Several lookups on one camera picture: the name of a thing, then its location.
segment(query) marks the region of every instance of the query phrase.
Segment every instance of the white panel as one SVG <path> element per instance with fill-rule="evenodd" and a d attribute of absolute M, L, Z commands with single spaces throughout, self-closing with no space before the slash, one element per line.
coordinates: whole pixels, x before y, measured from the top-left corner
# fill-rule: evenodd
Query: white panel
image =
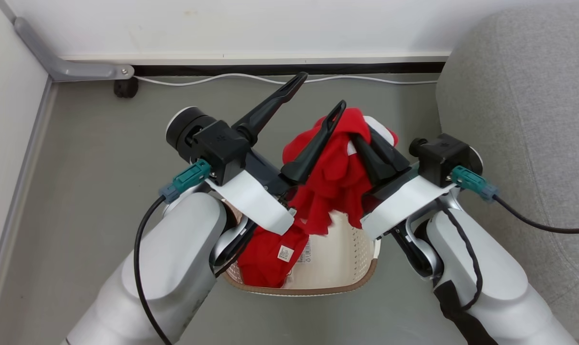
<path fill-rule="evenodd" d="M 0 236 L 47 74 L 0 11 Z"/>
<path fill-rule="evenodd" d="M 155 65 L 441 61 L 490 13 L 562 1 L 8 0 L 58 55 Z"/>

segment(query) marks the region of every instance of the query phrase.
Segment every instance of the teal connector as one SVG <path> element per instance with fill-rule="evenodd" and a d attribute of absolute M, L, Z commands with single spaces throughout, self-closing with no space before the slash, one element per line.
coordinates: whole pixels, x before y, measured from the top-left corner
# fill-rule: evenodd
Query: teal connector
<path fill-rule="evenodd" d="M 486 179 L 464 166 L 456 166 L 452 170 L 452 182 L 461 188 L 472 190 L 489 203 L 492 203 L 494 201 L 492 198 L 498 194 L 496 186 L 491 185 Z"/>
<path fill-rule="evenodd" d="M 169 183 L 160 189 L 160 196 L 165 196 L 165 203 L 169 204 L 188 190 L 189 188 L 199 185 L 202 181 L 208 178 L 211 172 L 211 166 L 205 160 L 198 160 L 181 172 Z"/>

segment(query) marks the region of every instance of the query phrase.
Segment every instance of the laundry basket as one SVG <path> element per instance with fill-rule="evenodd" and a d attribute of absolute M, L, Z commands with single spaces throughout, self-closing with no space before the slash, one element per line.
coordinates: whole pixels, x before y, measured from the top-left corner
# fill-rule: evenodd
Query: laundry basket
<path fill-rule="evenodd" d="M 243 284 L 237 264 L 224 277 L 235 288 L 276 296 L 320 296 L 360 288 L 377 266 L 380 240 L 369 241 L 362 229 L 349 225 L 347 215 L 333 211 L 327 236 L 312 235 L 282 288 Z"/>

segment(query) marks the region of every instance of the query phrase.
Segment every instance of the red cloth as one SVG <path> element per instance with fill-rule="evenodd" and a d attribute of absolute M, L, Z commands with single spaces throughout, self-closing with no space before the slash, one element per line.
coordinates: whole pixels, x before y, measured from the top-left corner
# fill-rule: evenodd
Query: red cloth
<path fill-rule="evenodd" d="M 296 159 L 322 125 L 321 118 L 312 129 L 292 140 L 283 150 L 283 164 Z M 371 189 L 366 170 L 357 154 L 349 155 L 349 133 L 358 133 L 367 143 L 371 133 L 357 108 L 346 109 L 307 184 L 300 186 L 289 202 L 297 211 L 294 225 L 280 236 L 258 227 L 238 259 L 243 282 L 251 286 L 280 288 L 309 240 L 310 234 L 327 234 L 333 209 L 348 214 L 349 223 L 360 228 L 362 194 Z M 281 246 L 294 250 L 289 262 L 278 258 Z"/>

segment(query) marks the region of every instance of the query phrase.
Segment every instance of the gray upholstery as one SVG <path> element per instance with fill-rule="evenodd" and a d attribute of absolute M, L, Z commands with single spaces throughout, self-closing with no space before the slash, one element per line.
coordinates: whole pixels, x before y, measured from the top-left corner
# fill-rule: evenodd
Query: gray upholstery
<path fill-rule="evenodd" d="M 443 131 L 479 151 L 502 198 L 533 220 L 579 227 L 579 3 L 483 20 L 445 65 L 437 102 Z M 463 205 L 579 339 L 579 235 L 532 229 L 474 195 Z"/>

